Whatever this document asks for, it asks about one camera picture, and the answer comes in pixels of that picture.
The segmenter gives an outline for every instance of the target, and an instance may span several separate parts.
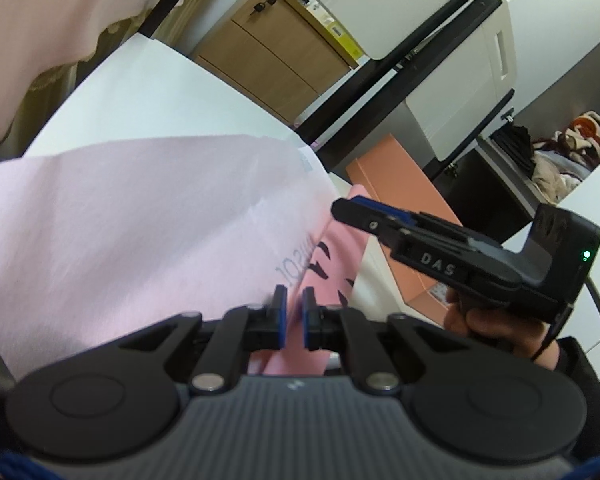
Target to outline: blue fabric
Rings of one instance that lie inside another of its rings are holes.
[[[589,478],[597,478],[600,475],[600,455],[587,460],[580,467],[574,469],[561,480],[587,480]]]
[[[0,455],[0,474],[4,480],[62,480],[49,469],[12,452]]]

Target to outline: cabinet door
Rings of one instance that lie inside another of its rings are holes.
[[[232,21],[198,54],[290,123],[318,97],[300,76]]]
[[[253,12],[254,5],[265,1],[249,0],[234,14],[234,21],[318,94],[349,71],[349,65],[286,1],[276,0],[262,12]]]
[[[262,109],[266,110],[267,112],[269,112],[271,115],[273,115],[281,123],[285,123],[287,126],[289,126],[289,121],[287,121],[286,119],[284,119],[281,115],[275,113],[275,111],[273,111],[270,107],[268,107],[266,104],[264,104],[262,101],[260,101],[260,99],[258,99],[255,95],[253,95],[251,92],[247,91],[245,88],[243,88],[240,85],[238,85],[237,82],[235,82],[233,79],[231,79],[230,77],[228,77],[227,74],[225,74],[225,73],[221,72],[220,70],[218,70],[215,66],[213,66],[211,63],[209,63],[206,59],[203,59],[202,57],[198,56],[193,61],[195,61],[196,64],[198,64],[202,68],[204,68],[207,72],[211,72],[219,80],[224,81],[229,86],[231,86],[232,88],[234,88],[238,92],[240,92],[242,95],[244,95],[245,97],[249,98],[252,102],[256,103],[260,108],[262,108]]]

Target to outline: orange box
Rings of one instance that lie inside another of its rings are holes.
[[[391,134],[349,164],[347,174],[352,183],[365,186],[373,200],[416,213],[429,213],[460,225],[433,183]],[[382,250],[404,303],[442,324],[446,307],[429,293],[436,281],[392,260],[386,247]]]

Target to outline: metal screw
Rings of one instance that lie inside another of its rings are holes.
[[[216,392],[224,386],[224,378],[218,374],[200,374],[191,380],[191,385],[201,392]]]
[[[446,176],[458,178],[458,165],[455,162],[452,162],[444,169],[444,172]]]
[[[386,372],[376,372],[366,378],[366,385],[378,392],[388,392],[400,384],[398,378]]]

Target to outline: grey ribbed surface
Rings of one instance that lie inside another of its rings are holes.
[[[366,396],[349,378],[251,377],[190,403],[135,457],[51,467],[67,480],[555,480],[569,470],[560,458],[525,468],[457,459],[426,441],[396,400]]]

